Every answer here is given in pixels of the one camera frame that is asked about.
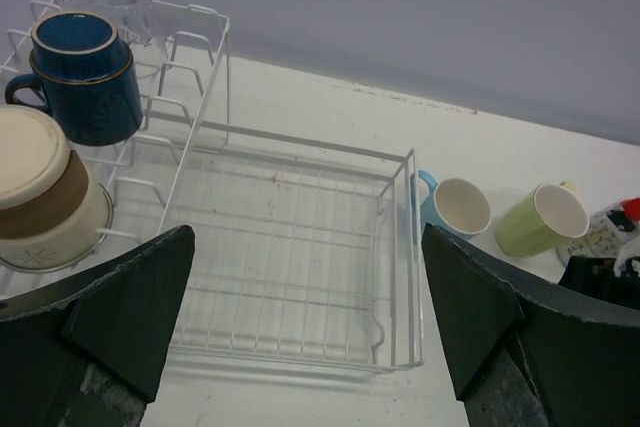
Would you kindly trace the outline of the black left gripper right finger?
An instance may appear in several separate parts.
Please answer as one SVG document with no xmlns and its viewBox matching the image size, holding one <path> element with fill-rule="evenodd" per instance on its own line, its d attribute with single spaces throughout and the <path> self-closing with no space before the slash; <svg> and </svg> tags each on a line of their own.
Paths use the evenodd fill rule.
<svg viewBox="0 0 640 427">
<path fill-rule="evenodd" d="M 441 227 L 421 247 L 455 397 L 472 426 L 636 426 L 639 313 Z"/>
</svg>

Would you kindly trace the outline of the pale yellow mug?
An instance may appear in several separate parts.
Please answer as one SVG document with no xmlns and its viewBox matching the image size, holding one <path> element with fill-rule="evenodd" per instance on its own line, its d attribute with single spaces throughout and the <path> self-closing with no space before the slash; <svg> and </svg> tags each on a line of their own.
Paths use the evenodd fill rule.
<svg viewBox="0 0 640 427">
<path fill-rule="evenodd" d="M 589 226 L 571 182 L 541 184 L 501 218 L 494 237 L 506 255 L 528 258 L 581 238 Z"/>
</svg>

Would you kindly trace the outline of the light blue mug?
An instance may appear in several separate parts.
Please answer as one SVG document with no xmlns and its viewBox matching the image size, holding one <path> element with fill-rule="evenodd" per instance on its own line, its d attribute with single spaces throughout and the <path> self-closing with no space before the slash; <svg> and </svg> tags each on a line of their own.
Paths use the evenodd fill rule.
<svg viewBox="0 0 640 427">
<path fill-rule="evenodd" d="M 428 195 L 419 207 L 420 233 L 430 224 L 470 240 L 489 229 L 491 205 L 486 194 L 475 184 L 461 178 L 439 182 L 429 172 L 418 170 L 411 176 L 411 200 L 418 194 L 416 179 L 428 188 Z"/>
</svg>

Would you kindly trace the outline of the white patterned orange-inside mug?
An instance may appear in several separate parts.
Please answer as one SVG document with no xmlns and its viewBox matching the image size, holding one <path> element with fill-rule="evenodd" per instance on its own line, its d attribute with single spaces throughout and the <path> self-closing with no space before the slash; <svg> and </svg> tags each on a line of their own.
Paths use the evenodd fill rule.
<svg viewBox="0 0 640 427">
<path fill-rule="evenodd" d="M 599 212 L 591 217 L 584 236 L 561 245 L 556 249 L 556 254 L 564 265 L 572 256 L 615 258 L 626 240 L 612 227 L 605 212 Z"/>
</svg>

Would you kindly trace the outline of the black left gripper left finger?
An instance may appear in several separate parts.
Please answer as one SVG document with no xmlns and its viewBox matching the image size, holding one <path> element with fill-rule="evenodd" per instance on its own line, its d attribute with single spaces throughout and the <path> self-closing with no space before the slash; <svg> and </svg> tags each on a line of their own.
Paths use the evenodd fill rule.
<svg viewBox="0 0 640 427">
<path fill-rule="evenodd" d="M 156 399 L 194 254 L 194 230 L 182 225 L 2 300 L 2 425 L 140 425 Z"/>
</svg>

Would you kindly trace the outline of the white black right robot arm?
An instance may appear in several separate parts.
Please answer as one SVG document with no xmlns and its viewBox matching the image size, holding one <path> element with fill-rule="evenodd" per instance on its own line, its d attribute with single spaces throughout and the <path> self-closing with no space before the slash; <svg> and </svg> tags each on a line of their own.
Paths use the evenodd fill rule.
<svg viewBox="0 0 640 427">
<path fill-rule="evenodd" d="M 614 258 L 572 256 L 558 284 L 612 304 L 639 309 L 639 257 L 627 258 L 616 271 Z"/>
</svg>

